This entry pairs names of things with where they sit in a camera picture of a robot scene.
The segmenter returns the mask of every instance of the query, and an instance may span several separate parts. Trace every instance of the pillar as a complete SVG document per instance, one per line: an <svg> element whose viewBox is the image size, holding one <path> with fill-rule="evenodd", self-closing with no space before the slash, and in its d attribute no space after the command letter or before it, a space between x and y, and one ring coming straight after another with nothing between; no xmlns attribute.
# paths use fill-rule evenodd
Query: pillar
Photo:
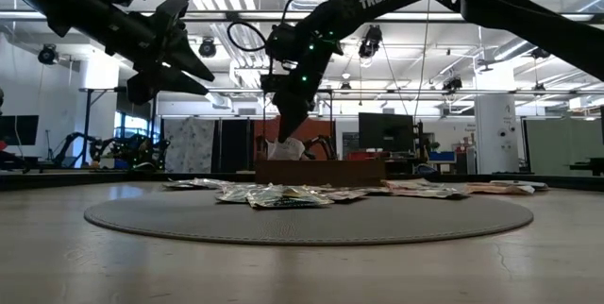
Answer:
<svg viewBox="0 0 604 304"><path fill-rule="evenodd" d="M88 60L81 61L80 75L82 78L82 88L86 89L113 89L117 87L120 75L119 62L105 54L96 55ZM107 92L103 94L93 93L92 101L96 101L91 106L89 135L103 140L113 137L115 128L115 111L117 106L117 93ZM86 119L86 93L79 93L77 96L77 113L75 120L75 131L84 132ZM83 140L74 142L74 154L79 155L82 149ZM90 161L90 154L87 149L87 161Z"/></svg>
<svg viewBox="0 0 604 304"><path fill-rule="evenodd" d="M513 66L501 62L476 74L478 90L513 90ZM518 172L518 139L513 94L484 94L475 100L478 173Z"/></svg>

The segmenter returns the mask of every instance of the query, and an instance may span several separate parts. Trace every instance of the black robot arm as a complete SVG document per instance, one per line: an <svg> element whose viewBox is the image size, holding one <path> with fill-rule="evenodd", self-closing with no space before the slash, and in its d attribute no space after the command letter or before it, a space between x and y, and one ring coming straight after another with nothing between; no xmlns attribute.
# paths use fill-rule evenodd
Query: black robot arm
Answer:
<svg viewBox="0 0 604 304"><path fill-rule="evenodd" d="M296 26L274 26L266 51L277 61L296 62L279 83L273 103L281 113L285 141L314 106L323 73L339 40L378 16L421 0L327 0ZM529 0L435 0L470 23L508 30L588 74L604 80L604 31L570 21Z"/></svg>
<svg viewBox="0 0 604 304"><path fill-rule="evenodd" d="M188 0L166 0L152 15L125 12L133 0L23 0L46 16L48 26L64 37L71 28L134 63L138 74L128 81L128 97L136 104L158 91L206 94L208 90L183 72L213 81L210 70L189 46L181 18Z"/></svg>

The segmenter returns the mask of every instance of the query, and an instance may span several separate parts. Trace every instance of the cardboard box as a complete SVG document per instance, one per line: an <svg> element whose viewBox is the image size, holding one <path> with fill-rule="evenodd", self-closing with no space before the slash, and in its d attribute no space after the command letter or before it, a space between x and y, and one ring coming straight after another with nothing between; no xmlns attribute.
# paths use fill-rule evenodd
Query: cardboard box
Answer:
<svg viewBox="0 0 604 304"><path fill-rule="evenodd" d="M381 186L385 178L386 167L379 160L256 161L258 184L361 187Z"/></svg>

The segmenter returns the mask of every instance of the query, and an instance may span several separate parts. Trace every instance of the black monitor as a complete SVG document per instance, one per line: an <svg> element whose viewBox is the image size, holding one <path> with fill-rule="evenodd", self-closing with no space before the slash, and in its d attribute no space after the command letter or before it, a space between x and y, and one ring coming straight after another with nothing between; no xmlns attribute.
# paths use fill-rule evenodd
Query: black monitor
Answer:
<svg viewBox="0 0 604 304"><path fill-rule="evenodd" d="M359 113L359 147L389 152L415 152L413 117Z"/></svg>
<svg viewBox="0 0 604 304"><path fill-rule="evenodd" d="M15 133L15 116L0 116L0 141L4 141L8 145L18 145L19 140L21 140L21 145L36 144L38 115L24 115L16 118L18 138Z"/></svg>

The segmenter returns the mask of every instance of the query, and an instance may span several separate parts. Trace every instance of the circular mat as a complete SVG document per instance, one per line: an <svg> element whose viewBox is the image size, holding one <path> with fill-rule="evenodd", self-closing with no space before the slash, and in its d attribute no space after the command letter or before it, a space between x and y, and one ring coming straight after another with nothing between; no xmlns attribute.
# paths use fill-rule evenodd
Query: circular mat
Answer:
<svg viewBox="0 0 604 304"><path fill-rule="evenodd" d="M522 227L532 212L472 196L372 196L319 209L254 210L216 203L214 192L148 194L88 208L104 228L161 238L251 245L384 245L473 237Z"/></svg>

